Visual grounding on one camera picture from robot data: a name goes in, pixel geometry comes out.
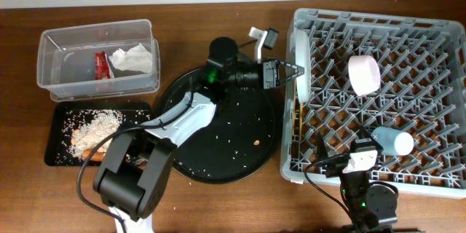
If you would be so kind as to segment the light blue cup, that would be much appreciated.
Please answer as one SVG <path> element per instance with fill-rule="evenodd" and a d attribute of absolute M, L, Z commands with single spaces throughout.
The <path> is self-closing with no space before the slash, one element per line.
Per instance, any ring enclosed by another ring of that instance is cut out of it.
<path fill-rule="evenodd" d="M 406 156 L 414 148 L 414 139 L 411 134 L 400 130 L 377 127 L 371 135 L 383 148 L 382 155 Z"/>

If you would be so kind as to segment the wooden chopstick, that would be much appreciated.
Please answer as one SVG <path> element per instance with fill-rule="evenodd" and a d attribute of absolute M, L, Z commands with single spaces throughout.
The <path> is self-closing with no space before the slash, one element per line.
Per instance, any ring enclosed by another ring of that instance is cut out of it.
<path fill-rule="evenodd" d="M 294 137 L 295 135 L 295 121 L 296 121 L 296 95 L 293 97 L 293 103 L 292 103 L 293 108 L 291 109 L 291 135 Z"/>
<path fill-rule="evenodd" d="M 303 104 L 299 104 L 299 143 L 302 141 Z"/>

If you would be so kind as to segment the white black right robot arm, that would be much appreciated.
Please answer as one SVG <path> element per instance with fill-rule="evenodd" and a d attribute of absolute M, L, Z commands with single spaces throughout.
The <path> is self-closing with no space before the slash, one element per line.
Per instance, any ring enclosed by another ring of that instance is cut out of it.
<path fill-rule="evenodd" d="M 362 138 L 332 157 L 322 135 L 317 134 L 315 165 L 325 169 L 326 178 L 340 180 L 341 203 L 351 220 L 342 227 L 343 232 L 391 232 L 398 221 L 398 189 L 389 183 L 369 181 L 369 172 L 378 164 L 383 148 L 367 131 L 361 132 Z"/>

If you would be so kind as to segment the pink bowl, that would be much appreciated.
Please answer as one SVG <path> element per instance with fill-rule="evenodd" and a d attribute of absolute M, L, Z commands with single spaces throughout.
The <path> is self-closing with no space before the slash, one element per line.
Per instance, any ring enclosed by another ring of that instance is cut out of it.
<path fill-rule="evenodd" d="M 350 84 L 357 96 L 376 92 L 381 85 L 377 61 L 370 55 L 352 56 L 348 61 Z"/>

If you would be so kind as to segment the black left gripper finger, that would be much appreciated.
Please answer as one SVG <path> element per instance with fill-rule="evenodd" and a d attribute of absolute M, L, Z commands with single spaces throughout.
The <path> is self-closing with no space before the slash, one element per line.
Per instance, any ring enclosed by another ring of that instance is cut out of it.
<path fill-rule="evenodd" d="M 304 67 L 293 63 L 279 61 L 280 66 L 284 68 L 285 73 L 304 73 Z"/>
<path fill-rule="evenodd" d="M 294 79 L 302 76 L 303 73 L 296 73 L 296 74 L 292 74 L 290 76 L 286 76 L 285 78 L 283 79 L 279 79 L 278 80 L 278 86 L 281 87 L 283 86 L 284 84 L 286 84 L 287 82 L 292 82 Z"/>

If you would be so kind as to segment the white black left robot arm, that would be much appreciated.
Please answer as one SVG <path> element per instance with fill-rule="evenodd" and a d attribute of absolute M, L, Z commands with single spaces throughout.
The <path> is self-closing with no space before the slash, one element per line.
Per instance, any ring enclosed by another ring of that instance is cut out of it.
<path fill-rule="evenodd" d="M 151 215 L 166 189 L 176 149 L 213 121 L 228 89 L 267 90 L 304 75 L 303 66 L 261 58 L 262 47 L 273 46 L 257 43 L 254 58 L 240 62 L 235 40 L 224 36 L 212 40 L 205 66 L 178 104 L 143 124 L 119 127 L 97 144 L 98 148 L 108 145 L 92 185 L 105 206 L 83 195 L 83 170 L 76 183 L 80 200 L 112 217 L 118 232 L 152 232 Z"/>

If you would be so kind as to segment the white tissue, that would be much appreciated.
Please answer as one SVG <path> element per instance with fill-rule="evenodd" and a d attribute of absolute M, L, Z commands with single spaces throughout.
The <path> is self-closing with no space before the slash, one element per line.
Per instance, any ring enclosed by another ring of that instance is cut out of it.
<path fill-rule="evenodd" d="M 128 51 L 118 49 L 108 58 L 112 66 L 120 71 L 139 71 L 147 74 L 152 70 L 152 53 L 141 43 Z"/>

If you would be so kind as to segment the grey plate with food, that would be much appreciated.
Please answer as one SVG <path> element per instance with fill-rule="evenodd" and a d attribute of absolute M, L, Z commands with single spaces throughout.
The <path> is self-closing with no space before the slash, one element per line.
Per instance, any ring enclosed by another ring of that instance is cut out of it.
<path fill-rule="evenodd" d="M 304 104 L 310 98 L 312 73 L 309 37 L 303 30 L 295 33 L 295 62 L 304 69 L 304 73 L 296 78 L 298 100 Z"/>

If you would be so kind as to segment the red snack wrapper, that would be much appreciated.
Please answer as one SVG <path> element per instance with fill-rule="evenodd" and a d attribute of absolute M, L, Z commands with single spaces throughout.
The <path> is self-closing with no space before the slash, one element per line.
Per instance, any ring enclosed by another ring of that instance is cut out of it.
<path fill-rule="evenodd" d="M 96 52 L 94 60 L 96 80 L 111 79 L 114 77 L 110 65 L 108 64 L 108 58 L 105 52 Z"/>

